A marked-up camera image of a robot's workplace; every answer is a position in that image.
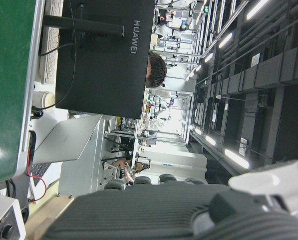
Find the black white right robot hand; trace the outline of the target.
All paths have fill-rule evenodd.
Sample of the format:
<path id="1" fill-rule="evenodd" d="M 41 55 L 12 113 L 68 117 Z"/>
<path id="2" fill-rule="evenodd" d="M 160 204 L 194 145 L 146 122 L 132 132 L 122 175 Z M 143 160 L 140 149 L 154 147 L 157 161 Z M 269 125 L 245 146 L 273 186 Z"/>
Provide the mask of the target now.
<path id="1" fill-rule="evenodd" d="M 298 159 L 227 185 L 163 175 L 77 197 L 44 240 L 298 240 Z"/>

